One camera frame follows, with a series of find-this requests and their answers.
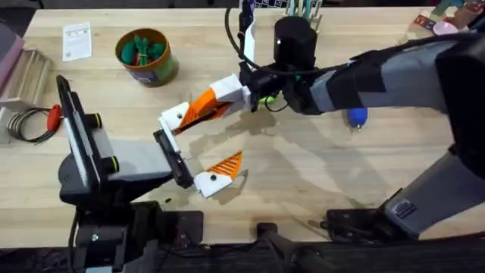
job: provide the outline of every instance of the orange plastic piece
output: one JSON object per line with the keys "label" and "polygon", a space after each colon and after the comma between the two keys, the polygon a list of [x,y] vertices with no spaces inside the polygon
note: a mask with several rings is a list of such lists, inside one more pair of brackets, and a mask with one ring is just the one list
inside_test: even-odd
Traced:
{"label": "orange plastic piece", "polygon": [[203,115],[207,111],[215,108],[217,100],[212,88],[207,89],[194,103],[190,104],[198,115]]}
{"label": "orange plastic piece", "polygon": [[61,113],[62,110],[60,105],[56,104],[52,106],[47,116],[47,130],[54,131],[57,129],[61,122]]}
{"label": "orange plastic piece", "polygon": [[210,167],[207,169],[207,171],[215,174],[228,175],[231,179],[234,179],[239,171],[239,167],[241,167],[242,161],[243,152],[239,151],[233,154],[231,157],[226,158],[216,165]]}
{"label": "orange plastic piece", "polygon": [[189,104],[189,109],[183,116],[180,126],[174,130],[175,133],[182,133],[188,129],[190,124],[204,119],[206,121],[219,118],[231,105],[231,102],[217,102],[212,88],[207,89],[194,103]]}

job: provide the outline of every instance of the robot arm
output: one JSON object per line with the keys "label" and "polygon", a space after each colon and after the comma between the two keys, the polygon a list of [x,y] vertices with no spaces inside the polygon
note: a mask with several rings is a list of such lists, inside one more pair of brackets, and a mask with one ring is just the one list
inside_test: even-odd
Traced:
{"label": "robot arm", "polygon": [[456,42],[424,45],[382,61],[365,57],[315,79],[309,93],[318,111],[352,108],[428,107],[446,112],[435,65]]}
{"label": "robot arm", "polygon": [[[311,85],[304,81],[283,90],[289,106],[307,115],[395,106],[434,108],[449,115],[455,138],[449,151],[378,209],[328,211],[322,227],[333,240],[417,239],[433,224],[485,202],[483,134],[473,122],[483,94],[472,80],[485,70],[483,45],[481,38],[435,42],[392,56],[369,52]],[[348,226],[362,232],[349,232]]]}

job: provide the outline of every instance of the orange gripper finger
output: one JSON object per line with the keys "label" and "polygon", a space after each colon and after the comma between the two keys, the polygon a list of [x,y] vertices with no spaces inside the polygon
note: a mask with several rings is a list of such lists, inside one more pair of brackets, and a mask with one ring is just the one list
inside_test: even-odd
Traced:
{"label": "orange gripper finger", "polygon": [[243,152],[239,151],[233,154],[231,157],[224,159],[223,161],[217,163],[216,165],[207,169],[209,172],[215,174],[222,174],[230,176],[232,180],[237,175],[239,167],[241,167],[241,162],[243,161]]}
{"label": "orange gripper finger", "polygon": [[184,130],[197,124],[197,121],[207,121],[219,118],[231,105],[231,102],[217,102],[212,88],[205,91],[194,103],[189,104],[189,109],[183,116],[180,126],[175,133],[182,133]]}

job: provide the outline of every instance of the blue object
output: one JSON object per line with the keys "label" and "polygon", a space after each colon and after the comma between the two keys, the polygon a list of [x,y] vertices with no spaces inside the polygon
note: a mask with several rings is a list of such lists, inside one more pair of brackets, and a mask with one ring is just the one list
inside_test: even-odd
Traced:
{"label": "blue object", "polygon": [[347,119],[352,128],[362,128],[367,122],[367,118],[368,110],[366,108],[349,109],[347,111]]}

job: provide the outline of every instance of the black mount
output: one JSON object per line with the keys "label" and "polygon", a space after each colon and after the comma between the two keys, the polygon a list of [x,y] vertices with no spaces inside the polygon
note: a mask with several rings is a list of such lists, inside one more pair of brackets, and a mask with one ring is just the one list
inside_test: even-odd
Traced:
{"label": "black mount", "polygon": [[202,241],[202,212],[163,212],[156,201],[77,215],[75,272],[102,266],[111,266],[113,272],[152,272],[159,263],[159,245]]}
{"label": "black mount", "polygon": [[330,209],[320,227],[340,243],[385,243],[415,240],[384,214],[388,200],[377,209]]}
{"label": "black mount", "polygon": [[294,243],[278,234],[275,223],[258,223],[258,240],[265,240],[282,261],[284,272],[343,273],[344,268],[328,262],[323,253],[308,243]]}

